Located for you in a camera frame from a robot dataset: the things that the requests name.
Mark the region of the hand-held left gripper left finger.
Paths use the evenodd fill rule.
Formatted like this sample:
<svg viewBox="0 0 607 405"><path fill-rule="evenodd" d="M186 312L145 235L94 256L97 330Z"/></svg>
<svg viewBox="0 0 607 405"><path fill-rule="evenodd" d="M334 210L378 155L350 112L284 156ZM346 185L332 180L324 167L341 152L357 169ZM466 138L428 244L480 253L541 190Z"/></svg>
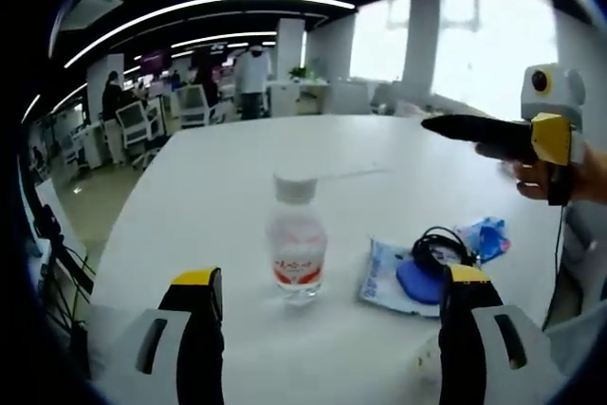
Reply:
<svg viewBox="0 0 607 405"><path fill-rule="evenodd" d="M219 267L174 278L128 327L128 402L222 404L222 321Z"/></svg>

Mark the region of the person's right hand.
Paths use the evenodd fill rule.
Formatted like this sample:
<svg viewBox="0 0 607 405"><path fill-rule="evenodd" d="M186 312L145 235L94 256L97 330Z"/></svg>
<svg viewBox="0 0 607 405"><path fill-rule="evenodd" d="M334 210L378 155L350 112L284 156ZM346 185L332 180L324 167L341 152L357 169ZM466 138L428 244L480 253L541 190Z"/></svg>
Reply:
<svg viewBox="0 0 607 405"><path fill-rule="evenodd" d="M539 161L534 165L513 163L518 192L530 199L547 199L547 164ZM572 201L606 203L606 153L585 145L583 162L573 168Z"/></svg>

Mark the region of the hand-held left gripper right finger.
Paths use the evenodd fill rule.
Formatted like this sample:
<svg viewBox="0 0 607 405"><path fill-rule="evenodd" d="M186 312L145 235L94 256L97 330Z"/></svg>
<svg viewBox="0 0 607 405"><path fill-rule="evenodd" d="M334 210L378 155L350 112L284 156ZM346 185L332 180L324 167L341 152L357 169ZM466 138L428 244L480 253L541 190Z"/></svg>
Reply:
<svg viewBox="0 0 607 405"><path fill-rule="evenodd" d="M450 264L438 335L441 404L546 404L553 393L550 340L503 304L479 268Z"/></svg>

